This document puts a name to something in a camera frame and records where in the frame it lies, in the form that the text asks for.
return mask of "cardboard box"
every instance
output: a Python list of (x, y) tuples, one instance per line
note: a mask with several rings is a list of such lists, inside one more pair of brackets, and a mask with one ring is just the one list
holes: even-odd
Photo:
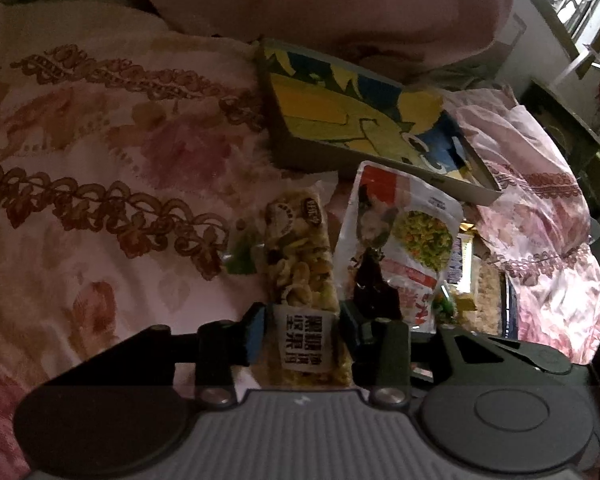
[(281, 167), (353, 178), (372, 160), (463, 202), (489, 205), (501, 195), (435, 90), (407, 92), (359, 66), (266, 39), (258, 76)]

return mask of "pink satin fabric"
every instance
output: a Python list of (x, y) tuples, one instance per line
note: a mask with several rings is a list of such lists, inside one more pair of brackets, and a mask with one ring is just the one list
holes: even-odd
[(560, 151), (526, 108), (490, 89), (446, 92), (446, 109), (503, 195), (477, 206), (480, 237), (512, 279), (520, 339), (587, 364), (600, 343), (600, 266), (589, 209)]

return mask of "food packaging image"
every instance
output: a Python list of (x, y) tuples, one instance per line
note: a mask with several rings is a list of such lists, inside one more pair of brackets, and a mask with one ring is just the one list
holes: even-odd
[(319, 196), (311, 189), (284, 192), (267, 205), (265, 217), (274, 325), (267, 330), (267, 382), (349, 386), (351, 362), (337, 332), (340, 307)]
[(415, 330), (434, 332), (431, 303), (445, 279), (462, 218), (461, 204), (439, 189), (363, 162), (333, 257), (338, 298), (354, 298), (360, 288), (356, 276), (372, 258), (397, 290), (402, 318)]
[(220, 254), (227, 274), (262, 274), (267, 272), (264, 256), (267, 204), (285, 192), (311, 189), (321, 203), (328, 203), (338, 185), (338, 173), (312, 173), (271, 180), (263, 184), (230, 226), (226, 249)]

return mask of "screw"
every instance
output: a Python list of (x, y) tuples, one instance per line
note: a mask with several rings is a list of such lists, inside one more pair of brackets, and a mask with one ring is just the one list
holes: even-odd
[(232, 395), (224, 388), (205, 388), (200, 392), (200, 400), (215, 406), (226, 406)]
[(407, 399), (407, 395), (398, 388), (379, 388), (374, 391), (374, 399), (385, 406), (398, 406)]

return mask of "granola bar wrapper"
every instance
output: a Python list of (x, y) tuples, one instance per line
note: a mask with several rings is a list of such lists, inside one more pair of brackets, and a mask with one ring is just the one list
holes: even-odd
[(339, 299), (352, 300), (365, 251), (397, 288), (402, 318), (412, 330), (434, 332), (431, 304), (446, 277), (461, 204), (416, 176), (363, 162), (334, 252)]
[(351, 359), (338, 332), (340, 307), (326, 215), (318, 193), (290, 190), (266, 208), (264, 248), (272, 307), (267, 377), (285, 388), (351, 386)]

